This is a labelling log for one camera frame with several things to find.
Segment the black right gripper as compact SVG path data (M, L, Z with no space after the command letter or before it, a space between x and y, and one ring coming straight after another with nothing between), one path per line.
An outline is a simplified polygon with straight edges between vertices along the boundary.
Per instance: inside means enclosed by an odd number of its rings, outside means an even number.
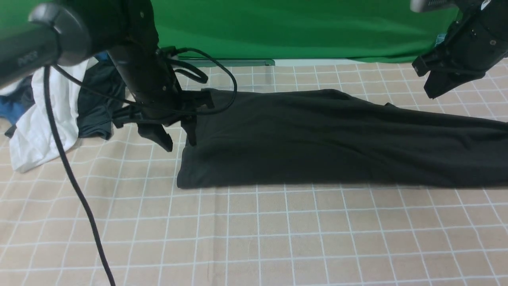
M430 99L483 78L507 54L506 0L412 1L417 13L452 7L461 18L450 24L443 42L412 63L418 76L430 72L424 85Z

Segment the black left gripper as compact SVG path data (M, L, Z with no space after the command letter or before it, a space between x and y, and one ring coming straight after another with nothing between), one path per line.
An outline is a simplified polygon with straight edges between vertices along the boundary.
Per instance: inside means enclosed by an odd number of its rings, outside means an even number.
M121 128L125 124L136 123L141 137L172 152L172 138L162 125L169 126L180 120L188 143L196 146L196 113L211 111L214 102L209 91L183 91L176 73L198 83L207 83L208 76L182 60L160 60L156 51L157 48L145 51L138 44L119 45L108 50L109 57L135 99L130 107L113 114L113 124Z

